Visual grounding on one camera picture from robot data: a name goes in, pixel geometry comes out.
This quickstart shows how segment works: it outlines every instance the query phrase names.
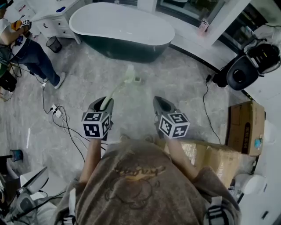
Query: brown cardboard box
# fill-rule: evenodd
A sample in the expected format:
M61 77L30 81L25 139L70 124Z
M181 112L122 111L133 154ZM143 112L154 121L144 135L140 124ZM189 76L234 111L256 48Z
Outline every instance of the brown cardboard box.
M240 153L226 145L203 141L186 140L181 141L181 144L185 154L198 170L210 166L226 188L229 188L239 166Z
M255 101L234 105L229 110L229 124L226 145L250 156L261 154L265 112ZM255 141L261 140L260 146Z

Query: gray tile floor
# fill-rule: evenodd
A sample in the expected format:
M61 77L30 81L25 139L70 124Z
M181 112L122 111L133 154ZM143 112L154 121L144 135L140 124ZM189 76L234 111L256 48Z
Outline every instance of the gray tile floor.
M42 45L46 40L39 37ZM81 117L91 102L106 96L123 78L128 64L133 64L142 84L128 84L114 98L113 122L108 143L117 142L120 133L132 138L155 134L152 99L155 95L172 101L188 116L191 127L188 137L218 143L204 111L202 97L206 92L205 79L213 71L172 48L168 48L151 64L131 63L106 58L82 43L61 40L63 49L55 54L47 47L55 70L66 72L66 79L60 89L49 83L44 91L45 109L52 104L64 106L70 117L69 125L82 133ZM247 101L241 93L229 88L219 89L209 83L205 98L207 111L214 130L224 143L227 128L228 106ZM42 85L24 72L18 78L12 99L0 102L0 154L10 149L22 149L23 163L14 164L21 173L48 166L50 170L70 181L83 166L83 160L62 128L54 125L52 115L42 108ZM26 148L28 129L31 129L29 147ZM83 155L86 150L76 141Z

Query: white cabinet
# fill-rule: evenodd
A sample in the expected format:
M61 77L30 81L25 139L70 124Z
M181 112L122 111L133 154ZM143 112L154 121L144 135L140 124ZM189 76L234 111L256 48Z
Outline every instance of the white cabinet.
M81 40L70 29L68 22L71 15L84 5L84 0L62 0L50 9L36 13L31 19L32 25L35 25L47 39L52 36L74 38L80 44ZM56 13L56 9L61 6L65 6L65 9Z

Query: freestanding bathtub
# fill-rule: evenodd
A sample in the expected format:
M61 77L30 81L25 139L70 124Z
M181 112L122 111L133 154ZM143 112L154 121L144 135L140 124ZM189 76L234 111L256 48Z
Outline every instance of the freestanding bathtub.
M175 36L164 19L132 7L92 3L69 20L71 30L103 55L133 62L152 62Z

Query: black trash bin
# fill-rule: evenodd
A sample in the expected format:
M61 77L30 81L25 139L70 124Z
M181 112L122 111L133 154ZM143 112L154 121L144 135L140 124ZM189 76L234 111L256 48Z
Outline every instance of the black trash bin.
M61 43L58 41L56 36L51 37L47 41L46 46L49 47L54 53L58 53L62 48Z

